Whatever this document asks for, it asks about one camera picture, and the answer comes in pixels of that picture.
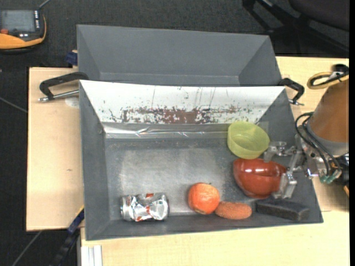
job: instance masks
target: black carpet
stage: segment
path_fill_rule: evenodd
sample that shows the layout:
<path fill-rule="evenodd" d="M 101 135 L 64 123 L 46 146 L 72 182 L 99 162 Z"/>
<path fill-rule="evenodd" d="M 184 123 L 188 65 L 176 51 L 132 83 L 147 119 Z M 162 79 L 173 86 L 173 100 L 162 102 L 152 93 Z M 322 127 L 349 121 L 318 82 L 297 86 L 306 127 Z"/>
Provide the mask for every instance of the black carpet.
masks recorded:
<path fill-rule="evenodd" d="M 36 8 L 45 0 L 0 0 L 0 9 Z M 287 11 L 287 1 L 273 0 Z M 13 265 L 38 233 L 26 232 L 27 73 L 29 67 L 69 67 L 65 56 L 76 48 L 77 24 L 259 33 L 260 25 L 242 0 L 52 0 L 43 7 L 48 35 L 36 50 L 0 54 L 0 265 Z M 277 24 L 271 18 L 270 23 Z M 315 24 L 344 44 L 349 34 Z M 291 40 L 273 41 L 276 55 L 297 55 Z M 300 56 L 343 57 L 304 41 Z M 16 265 L 48 265 L 65 231 L 44 231 Z M 72 253 L 66 265 L 75 265 Z"/>

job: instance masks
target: crushed soda can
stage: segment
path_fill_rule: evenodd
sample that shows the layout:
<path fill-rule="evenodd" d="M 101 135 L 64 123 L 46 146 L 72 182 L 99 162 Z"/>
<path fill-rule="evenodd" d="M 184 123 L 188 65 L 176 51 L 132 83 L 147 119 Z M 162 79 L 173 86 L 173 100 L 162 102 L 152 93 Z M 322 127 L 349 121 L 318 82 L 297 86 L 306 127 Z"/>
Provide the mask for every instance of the crushed soda can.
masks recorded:
<path fill-rule="evenodd" d="M 162 221 L 169 215 L 169 201 L 164 193 L 125 195 L 120 208 L 125 221 Z"/>

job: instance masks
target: yellow-green cup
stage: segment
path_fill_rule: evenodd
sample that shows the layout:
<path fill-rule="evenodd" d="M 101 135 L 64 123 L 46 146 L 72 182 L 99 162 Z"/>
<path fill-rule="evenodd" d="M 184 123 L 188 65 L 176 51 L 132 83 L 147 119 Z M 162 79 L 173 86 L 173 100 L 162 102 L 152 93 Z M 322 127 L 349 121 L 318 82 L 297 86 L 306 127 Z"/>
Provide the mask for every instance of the yellow-green cup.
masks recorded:
<path fill-rule="evenodd" d="M 228 148 L 239 158 L 257 158 L 269 143 L 268 134 L 254 123 L 236 121 L 228 127 Z"/>

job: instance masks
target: red cup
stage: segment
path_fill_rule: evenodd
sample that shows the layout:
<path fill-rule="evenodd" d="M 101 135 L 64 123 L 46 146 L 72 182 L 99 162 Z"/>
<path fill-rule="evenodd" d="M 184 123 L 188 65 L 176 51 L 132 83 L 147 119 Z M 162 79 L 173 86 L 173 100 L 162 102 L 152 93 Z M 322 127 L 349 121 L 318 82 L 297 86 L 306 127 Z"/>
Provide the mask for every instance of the red cup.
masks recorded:
<path fill-rule="evenodd" d="M 286 168 L 277 162 L 261 158 L 238 158 L 233 162 L 234 179 L 246 196 L 265 199 L 278 191 L 281 175 Z"/>

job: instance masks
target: black eraser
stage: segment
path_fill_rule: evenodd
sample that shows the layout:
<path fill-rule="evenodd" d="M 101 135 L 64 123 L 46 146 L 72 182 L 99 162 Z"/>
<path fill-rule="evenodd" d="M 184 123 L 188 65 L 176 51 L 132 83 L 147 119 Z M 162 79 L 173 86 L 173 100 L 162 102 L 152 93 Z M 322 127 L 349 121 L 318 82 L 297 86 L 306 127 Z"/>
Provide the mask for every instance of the black eraser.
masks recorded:
<path fill-rule="evenodd" d="M 297 202 L 287 199 L 266 199 L 256 202 L 256 211 L 293 221 L 307 219 L 310 215 L 310 209 Z"/>

